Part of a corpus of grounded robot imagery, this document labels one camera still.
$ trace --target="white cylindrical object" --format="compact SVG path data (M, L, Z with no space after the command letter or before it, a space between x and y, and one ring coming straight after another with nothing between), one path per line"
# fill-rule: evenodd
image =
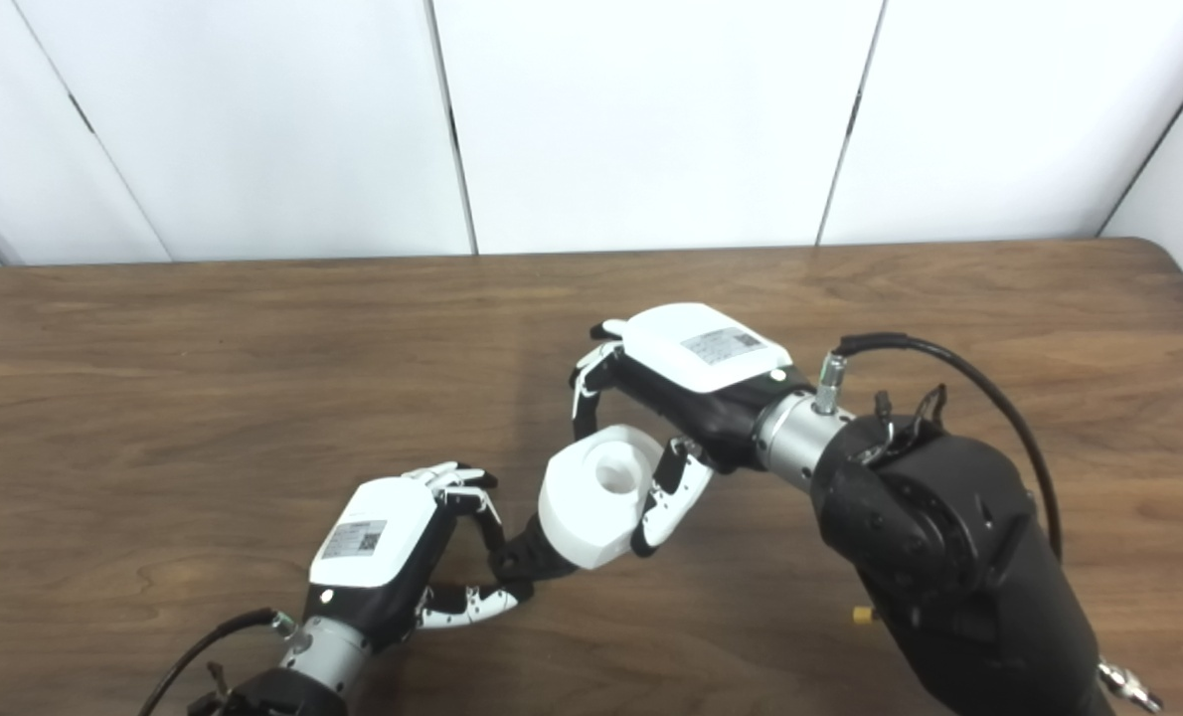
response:
M609 426L547 463L538 521L561 557L595 569L632 549L654 469L658 440L633 426Z

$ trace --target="hole in white object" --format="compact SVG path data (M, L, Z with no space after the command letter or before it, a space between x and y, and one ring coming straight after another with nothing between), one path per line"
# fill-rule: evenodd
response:
M618 464L618 459L606 459L605 463L596 465L595 480L615 495L627 495L636 490L636 477L627 471L625 465Z

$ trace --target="cable connector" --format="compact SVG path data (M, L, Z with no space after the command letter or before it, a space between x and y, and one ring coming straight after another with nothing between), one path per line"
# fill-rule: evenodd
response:
M1104 682L1108 694L1124 698L1144 711L1161 712L1165 707L1156 694L1150 692L1138 680L1138 676L1132 675L1131 670L1124 670L1123 666L1105 662L1104 658L1099 660L1099 679Z
M278 612L273 615L273 620L270 621L270 628L277 632L279 638L286 640L293 638L296 632L300 630L300 626L296 624L296 620L287 615L286 612Z
M843 388L847 359L836 353L827 353L822 361L822 375L817 379L817 398L813 400L813 412L833 415L838 411L838 396Z

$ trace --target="silver cylindrical joint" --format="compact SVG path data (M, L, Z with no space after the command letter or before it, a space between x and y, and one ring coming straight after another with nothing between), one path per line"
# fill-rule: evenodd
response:
M1114 663L1099 660L1099 679L1105 682L1105 688L1118 698L1136 704L1148 712L1161 712L1164 704L1156 694L1150 692L1144 684L1138 680L1130 670L1124 670Z
M813 412L819 415L833 415L838 411L838 396L843 388L843 372L847 370L847 359L842 355L827 353L822 361L822 375L817 379L817 400Z
M292 636L279 666L299 671L336 694L345 694L370 650L366 638L345 623L313 617Z
M852 413L838 407L829 413L817 411L817 398L804 391L787 395L769 408L756 434L759 464L804 492L829 440L852 419Z

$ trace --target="label sticker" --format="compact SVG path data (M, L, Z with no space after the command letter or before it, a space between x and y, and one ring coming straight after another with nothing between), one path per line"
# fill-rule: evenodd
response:
M383 534L383 525L387 524L387 520L341 522L327 540L327 548L322 550L322 557L371 556L375 554L375 544L379 544L379 535Z
M735 359L743 353L768 348L762 340L738 327L728 327L683 341L681 346L692 350L706 366Z

